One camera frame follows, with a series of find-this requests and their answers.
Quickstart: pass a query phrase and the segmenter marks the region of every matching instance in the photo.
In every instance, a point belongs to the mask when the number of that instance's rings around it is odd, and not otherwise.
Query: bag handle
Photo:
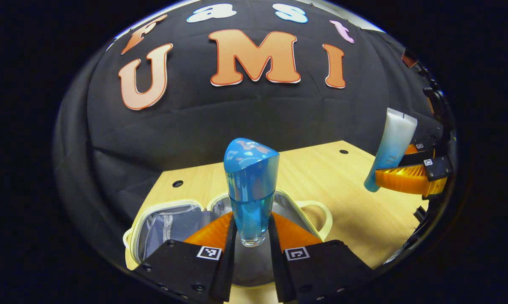
[[[296,202],[296,204],[299,208],[306,206],[318,206],[323,213],[325,213],[325,224],[323,224],[323,227],[318,231],[321,240],[325,241],[325,238],[329,235],[329,231],[331,231],[331,227],[333,227],[333,215],[331,214],[331,211],[329,211],[329,208],[318,201],[301,201]]]
[[[122,243],[124,244],[127,250],[130,250],[130,243],[128,242],[128,237],[131,235],[132,230],[134,230],[134,227],[126,230],[126,232],[122,236]]]

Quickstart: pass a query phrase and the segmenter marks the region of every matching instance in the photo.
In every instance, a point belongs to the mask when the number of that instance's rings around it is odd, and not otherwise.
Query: letter m
[[[211,84],[217,87],[239,84],[242,73],[235,69],[235,58],[242,65],[248,77],[258,81],[271,60],[271,69],[266,77],[269,81],[279,83],[297,83],[301,75],[295,67],[293,44],[296,36],[290,33],[271,32],[265,40],[256,46],[240,30],[222,30],[209,34],[217,43],[217,73],[211,78]]]

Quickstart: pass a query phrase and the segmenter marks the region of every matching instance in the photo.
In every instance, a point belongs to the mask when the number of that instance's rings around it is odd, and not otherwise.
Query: tube
[[[376,170],[398,166],[412,141],[416,127],[416,118],[387,108],[387,119],[385,119],[385,129],[383,130],[381,143],[372,168],[370,168],[370,172],[364,181],[364,188],[370,192],[377,192],[380,189],[376,185]]]

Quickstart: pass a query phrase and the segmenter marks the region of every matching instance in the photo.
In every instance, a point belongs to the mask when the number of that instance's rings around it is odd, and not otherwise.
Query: screw
[[[194,284],[192,285],[192,288],[194,288],[194,290],[197,290],[198,292],[202,292],[205,290],[205,286],[201,284]]]

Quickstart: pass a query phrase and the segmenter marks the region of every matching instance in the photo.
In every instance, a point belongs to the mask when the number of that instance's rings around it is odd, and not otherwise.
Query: open bag
[[[325,223],[318,231],[301,208],[318,206],[325,214]],[[128,269],[138,267],[167,240],[184,241],[219,217],[232,211],[227,193],[221,194],[207,204],[207,208],[196,200],[180,200],[155,203],[139,210],[132,227],[123,237],[126,247],[125,258]],[[325,240],[333,225],[329,209],[317,201],[294,202],[285,192],[277,189],[272,211],[286,217],[302,229]],[[240,287],[256,288],[274,281],[271,262],[270,234],[265,241],[252,248],[235,238],[234,272],[232,283]]]

